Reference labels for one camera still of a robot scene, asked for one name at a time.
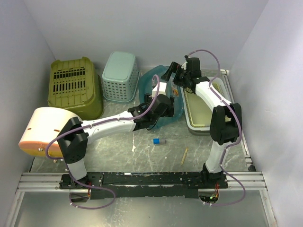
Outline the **blue transparent plastic tub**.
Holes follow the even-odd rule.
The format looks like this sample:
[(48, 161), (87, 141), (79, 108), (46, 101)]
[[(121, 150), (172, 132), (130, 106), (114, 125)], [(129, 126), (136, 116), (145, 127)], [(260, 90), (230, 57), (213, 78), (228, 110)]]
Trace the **blue transparent plastic tub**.
[[(168, 70), (168, 66), (159, 65), (145, 74), (143, 74), (138, 82), (139, 88), (139, 101), (140, 103), (144, 102), (144, 95), (151, 94), (153, 87), (156, 85), (156, 81), (152, 80), (153, 76), (157, 74), (159, 78)], [(154, 129), (159, 129), (165, 125), (171, 124), (179, 120), (184, 112), (184, 104), (181, 95), (180, 87), (176, 86), (173, 83), (175, 74), (172, 74), (166, 86), (166, 95), (172, 96), (174, 98), (174, 116), (173, 117), (161, 117), (157, 124), (154, 126)]]

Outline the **teal perforated plastic basket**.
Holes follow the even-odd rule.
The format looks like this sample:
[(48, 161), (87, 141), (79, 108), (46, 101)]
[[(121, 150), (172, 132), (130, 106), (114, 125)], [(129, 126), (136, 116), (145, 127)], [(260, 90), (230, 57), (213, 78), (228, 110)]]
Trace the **teal perforated plastic basket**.
[(135, 97), (139, 77), (134, 54), (112, 52), (102, 73), (104, 98), (120, 104), (131, 102)]

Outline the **olive green plastic tub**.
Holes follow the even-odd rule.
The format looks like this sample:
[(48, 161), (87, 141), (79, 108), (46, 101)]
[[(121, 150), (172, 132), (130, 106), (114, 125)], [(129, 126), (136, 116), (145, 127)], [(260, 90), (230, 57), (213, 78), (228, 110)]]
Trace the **olive green plastic tub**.
[(71, 111), (83, 120), (102, 116), (101, 78), (89, 58), (51, 64), (48, 105)]

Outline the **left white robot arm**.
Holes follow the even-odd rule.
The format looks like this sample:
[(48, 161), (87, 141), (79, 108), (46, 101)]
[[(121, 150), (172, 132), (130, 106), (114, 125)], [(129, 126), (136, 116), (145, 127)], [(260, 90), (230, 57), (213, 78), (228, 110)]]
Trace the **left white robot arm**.
[(80, 121), (77, 117), (69, 119), (57, 141), (71, 174), (71, 183), (82, 189), (89, 182), (84, 164), (88, 144), (118, 133), (150, 130), (160, 118), (174, 117), (174, 104), (173, 96), (160, 94), (147, 103), (131, 107), (112, 117), (91, 121)]

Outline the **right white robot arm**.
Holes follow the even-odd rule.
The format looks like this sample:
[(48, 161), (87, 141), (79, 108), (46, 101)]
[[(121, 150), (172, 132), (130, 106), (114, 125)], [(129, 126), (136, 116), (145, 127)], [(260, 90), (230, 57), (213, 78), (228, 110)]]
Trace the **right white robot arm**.
[(176, 86), (197, 95), (212, 110), (210, 136), (213, 144), (201, 176), (201, 184), (211, 188), (217, 181), (224, 180), (225, 156), (230, 147), (241, 141), (241, 106), (224, 98), (214, 88), (213, 81), (202, 76), (198, 58), (186, 57), (186, 66), (173, 61), (161, 79), (169, 81), (172, 74), (175, 74), (173, 83)]

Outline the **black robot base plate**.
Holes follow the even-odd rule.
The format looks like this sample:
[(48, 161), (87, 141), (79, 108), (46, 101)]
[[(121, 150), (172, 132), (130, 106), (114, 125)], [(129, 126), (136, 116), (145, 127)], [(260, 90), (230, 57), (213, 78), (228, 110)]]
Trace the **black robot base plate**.
[(223, 172), (207, 174), (201, 172), (88, 172), (80, 180), (91, 186), (112, 190), (116, 197), (174, 197), (198, 198), (199, 189), (213, 192), (218, 186), (228, 188), (226, 175)]

